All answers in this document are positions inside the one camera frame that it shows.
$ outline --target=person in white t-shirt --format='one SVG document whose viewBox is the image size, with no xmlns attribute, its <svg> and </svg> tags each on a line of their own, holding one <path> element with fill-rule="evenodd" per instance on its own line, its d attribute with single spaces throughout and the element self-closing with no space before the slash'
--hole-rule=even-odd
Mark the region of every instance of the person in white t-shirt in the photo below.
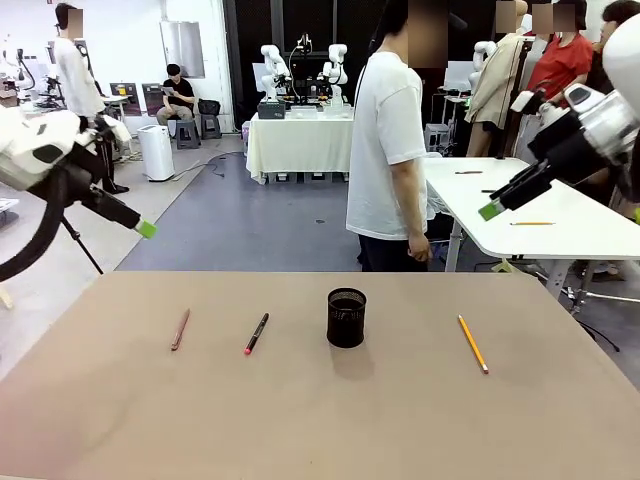
<svg viewBox="0 0 640 480">
<path fill-rule="evenodd" d="M 53 56 L 58 66 L 58 76 L 67 109 L 80 117 L 80 129 L 84 130 L 93 122 L 96 115 L 104 112 L 95 79 L 84 63 L 82 54 L 73 43 L 69 32 L 70 13 L 77 8 L 66 3 L 56 5 L 56 18 L 60 35 L 53 44 Z M 127 187 L 116 185 L 114 181 L 113 146 L 101 140 L 96 143 L 96 151 L 104 164 L 102 188 L 111 194 L 126 193 Z"/>
<path fill-rule="evenodd" d="M 427 271 L 432 258 L 420 168 L 427 154 L 422 81 L 409 67 L 409 55 L 412 65 L 425 66 L 443 45 L 447 22 L 437 3 L 388 0 L 375 53 L 360 75 L 347 229 L 359 235 L 363 271 Z"/>
</svg>

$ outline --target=person in red shirt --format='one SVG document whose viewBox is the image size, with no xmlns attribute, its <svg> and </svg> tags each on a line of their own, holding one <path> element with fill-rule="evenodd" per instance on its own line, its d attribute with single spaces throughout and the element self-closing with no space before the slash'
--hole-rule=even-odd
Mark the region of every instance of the person in red shirt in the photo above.
<svg viewBox="0 0 640 480">
<path fill-rule="evenodd" d="M 527 90 L 546 90 L 548 101 L 566 106 L 564 90 L 574 83 L 585 83 L 591 70 L 593 46 L 580 34 L 585 30 L 586 0 L 560 0 L 553 6 L 555 34 L 536 64 Z"/>
</svg>

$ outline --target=green block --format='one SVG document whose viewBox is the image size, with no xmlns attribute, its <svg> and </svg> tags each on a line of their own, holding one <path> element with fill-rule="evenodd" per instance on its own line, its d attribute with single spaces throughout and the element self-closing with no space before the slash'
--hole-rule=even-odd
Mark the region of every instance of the green block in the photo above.
<svg viewBox="0 0 640 480">
<path fill-rule="evenodd" d="M 156 234 L 156 232 L 158 231 L 158 227 L 156 227 L 154 224 L 149 223 L 145 220 L 142 221 L 142 225 L 140 225 L 137 228 L 137 231 L 140 235 L 142 235 L 144 238 L 153 238 L 153 236 Z"/>
<path fill-rule="evenodd" d="M 498 215 L 500 215 L 500 209 L 498 208 L 498 205 L 491 202 L 490 204 L 478 210 L 478 213 L 482 216 L 482 218 L 484 218 L 486 222 L 488 222 L 492 218 L 495 218 Z"/>
</svg>

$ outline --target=white floor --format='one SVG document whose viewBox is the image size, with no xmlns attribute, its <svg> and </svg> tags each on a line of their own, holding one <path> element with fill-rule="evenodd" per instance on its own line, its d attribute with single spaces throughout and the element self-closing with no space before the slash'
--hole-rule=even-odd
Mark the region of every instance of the white floor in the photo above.
<svg viewBox="0 0 640 480">
<path fill-rule="evenodd" d="M 204 141 L 199 150 L 174 151 L 176 172 L 211 158 L 242 151 L 238 136 Z M 179 181 L 149 183 L 142 162 L 116 166 L 116 182 L 131 188 L 119 196 L 148 221 L 155 222 L 200 172 L 197 168 Z M 13 211 L 19 218 L 0 229 L 0 262 L 15 255 L 35 232 L 44 202 L 28 193 L 0 185 L 0 197 L 18 198 Z M 115 269 L 140 241 L 140 236 L 98 217 L 82 206 L 67 210 L 67 219 L 82 235 L 82 241 L 105 272 Z M 64 228 L 45 255 L 29 270 L 3 284 L 14 302 L 13 310 L 0 306 L 0 379 L 38 341 L 55 320 L 97 277 L 97 272 Z M 105 302 L 116 299 L 105 299 Z"/>
</svg>

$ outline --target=black mesh pen holder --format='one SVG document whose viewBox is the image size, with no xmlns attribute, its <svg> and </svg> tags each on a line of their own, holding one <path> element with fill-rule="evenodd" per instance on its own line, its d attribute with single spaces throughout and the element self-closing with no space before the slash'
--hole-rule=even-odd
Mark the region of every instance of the black mesh pen holder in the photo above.
<svg viewBox="0 0 640 480">
<path fill-rule="evenodd" d="M 340 348 L 354 348 L 364 340 L 364 309 L 367 297 L 353 288 L 329 294 L 327 340 Z"/>
</svg>

